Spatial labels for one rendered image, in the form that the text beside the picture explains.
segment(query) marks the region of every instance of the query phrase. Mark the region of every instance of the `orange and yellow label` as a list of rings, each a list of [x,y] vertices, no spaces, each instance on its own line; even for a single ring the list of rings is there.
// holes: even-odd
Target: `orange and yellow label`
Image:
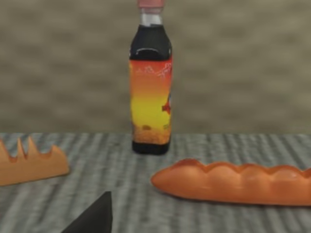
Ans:
[[[130,61],[133,141],[166,144],[171,137],[172,58]]]

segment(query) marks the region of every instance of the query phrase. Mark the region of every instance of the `bottle cap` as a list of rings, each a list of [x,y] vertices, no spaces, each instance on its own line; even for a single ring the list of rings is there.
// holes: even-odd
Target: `bottle cap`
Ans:
[[[157,8],[163,6],[164,0],[138,0],[139,8]]]

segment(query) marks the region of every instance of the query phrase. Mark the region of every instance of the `beige wall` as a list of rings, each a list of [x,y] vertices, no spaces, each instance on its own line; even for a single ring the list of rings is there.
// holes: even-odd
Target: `beige wall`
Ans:
[[[175,132],[311,131],[311,2],[168,0]],[[135,0],[0,1],[0,130],[129,131]]]

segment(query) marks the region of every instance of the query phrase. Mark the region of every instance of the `orange spiked object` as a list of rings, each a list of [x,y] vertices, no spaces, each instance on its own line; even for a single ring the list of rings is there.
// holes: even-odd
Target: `orange spiked object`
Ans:
[[[45,179],[69,173],[66,155],[53,145],[50,152],[40,153],[28,138],[25,153],[21,139],[17,141],[17,155],[12,157],[0,140],[0,186]]]
[[[227,162],[204,165],[185,159],[151,178],[159,190],[176,197],[245,204],[311,206],[311,168],[271,168]]]

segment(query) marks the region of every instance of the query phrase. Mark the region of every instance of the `sauce bottle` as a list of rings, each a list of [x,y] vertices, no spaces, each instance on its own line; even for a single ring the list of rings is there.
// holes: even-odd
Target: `sauce bottle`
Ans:
[[[132,149],[165,154],[171,140],[172,45],[162,24],[164,0],[138,0],[140,24],[130,48]]]

